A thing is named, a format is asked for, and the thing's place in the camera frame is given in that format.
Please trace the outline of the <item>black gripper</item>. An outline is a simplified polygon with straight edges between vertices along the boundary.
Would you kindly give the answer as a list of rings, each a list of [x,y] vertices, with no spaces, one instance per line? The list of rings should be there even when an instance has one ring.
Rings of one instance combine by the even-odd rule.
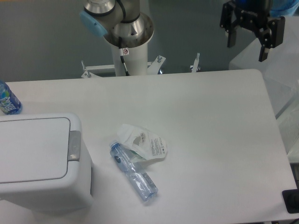
[[[228,35],[227,47],[236,43],[236,29],[253,32],[261,44],[259,62],[267,59],[270,49],[283,43],[285,17],[269,20],[271,0],[231,0],[223,4],[220,27]]]

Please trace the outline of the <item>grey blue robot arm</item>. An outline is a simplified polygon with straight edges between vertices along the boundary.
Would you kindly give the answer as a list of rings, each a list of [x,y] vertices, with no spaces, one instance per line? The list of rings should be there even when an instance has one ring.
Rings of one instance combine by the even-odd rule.
[[[220,27],[228,35],[227,47],[236,42],[241,27],[254,33],[261,44],[259,61],[270,49],[282,44],[285,17],[271,16],[271,0],[229,0],[222,6]],[[104,37],[119,49],[139,47],[153,35],[151,20],[140,11],[138,0],[85,0],[79,13],[84,26],[95,36]]]

